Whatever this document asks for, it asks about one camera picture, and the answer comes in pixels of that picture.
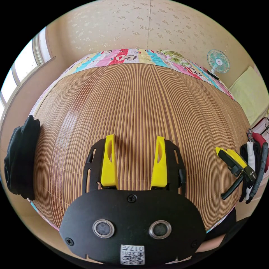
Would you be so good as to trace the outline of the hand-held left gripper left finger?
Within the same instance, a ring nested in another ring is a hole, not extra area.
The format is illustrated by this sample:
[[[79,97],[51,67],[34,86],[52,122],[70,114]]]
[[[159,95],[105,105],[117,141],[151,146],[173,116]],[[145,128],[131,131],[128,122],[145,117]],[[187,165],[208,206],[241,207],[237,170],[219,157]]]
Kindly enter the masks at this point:
[[[118,188],[115,135],[106,136],[101,170],[102,188]]]

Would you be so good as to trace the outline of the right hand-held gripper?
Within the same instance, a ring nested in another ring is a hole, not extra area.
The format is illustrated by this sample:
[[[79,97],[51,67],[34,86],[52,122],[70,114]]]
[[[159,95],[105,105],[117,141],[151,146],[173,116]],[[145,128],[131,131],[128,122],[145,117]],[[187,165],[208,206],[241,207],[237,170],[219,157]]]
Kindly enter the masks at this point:
[[[216,147],[218,157],[223,160],[231,172],[236,177],[234,183],[221,194],[222,200],[226,200],[236,188],[243,182],[246,182],[247,187],[252,187],[256,180],[255,171],[247,164],[247,162],[234,150]]]

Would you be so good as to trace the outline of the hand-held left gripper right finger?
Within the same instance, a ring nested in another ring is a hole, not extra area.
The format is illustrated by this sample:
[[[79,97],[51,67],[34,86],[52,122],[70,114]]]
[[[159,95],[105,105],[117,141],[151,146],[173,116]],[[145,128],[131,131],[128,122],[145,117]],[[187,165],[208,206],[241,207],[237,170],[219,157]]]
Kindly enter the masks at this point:
[[[150,188],[163,189],[166,188],[167,184],[168,177],[165,138],[162,136],[157,136]]]

